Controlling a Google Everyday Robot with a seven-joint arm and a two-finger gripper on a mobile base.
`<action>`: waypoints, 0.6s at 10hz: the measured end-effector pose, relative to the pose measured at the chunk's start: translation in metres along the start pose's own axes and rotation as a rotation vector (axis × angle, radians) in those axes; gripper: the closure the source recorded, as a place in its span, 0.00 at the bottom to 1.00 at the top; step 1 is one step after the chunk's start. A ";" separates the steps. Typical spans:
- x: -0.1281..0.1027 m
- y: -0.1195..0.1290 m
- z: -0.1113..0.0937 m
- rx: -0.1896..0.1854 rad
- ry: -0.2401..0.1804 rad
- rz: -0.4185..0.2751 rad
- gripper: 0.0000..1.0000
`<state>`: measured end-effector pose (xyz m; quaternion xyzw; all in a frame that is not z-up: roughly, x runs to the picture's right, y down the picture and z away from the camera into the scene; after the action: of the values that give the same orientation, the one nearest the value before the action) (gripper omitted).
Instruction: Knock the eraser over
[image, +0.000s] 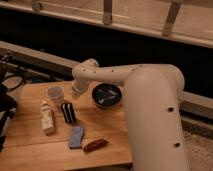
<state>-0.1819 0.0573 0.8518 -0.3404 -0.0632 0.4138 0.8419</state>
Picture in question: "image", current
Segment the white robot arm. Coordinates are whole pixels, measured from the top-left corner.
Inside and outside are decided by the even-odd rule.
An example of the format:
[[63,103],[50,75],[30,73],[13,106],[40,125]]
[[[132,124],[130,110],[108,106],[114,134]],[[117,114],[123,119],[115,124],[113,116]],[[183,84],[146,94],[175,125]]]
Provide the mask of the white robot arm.
[[87,91],[92,81],[123,87],[123,105],[134,171],[190,171],[179,104],[184,76],[170,64],[100,67],[88,59],[72,69],[71,92]]

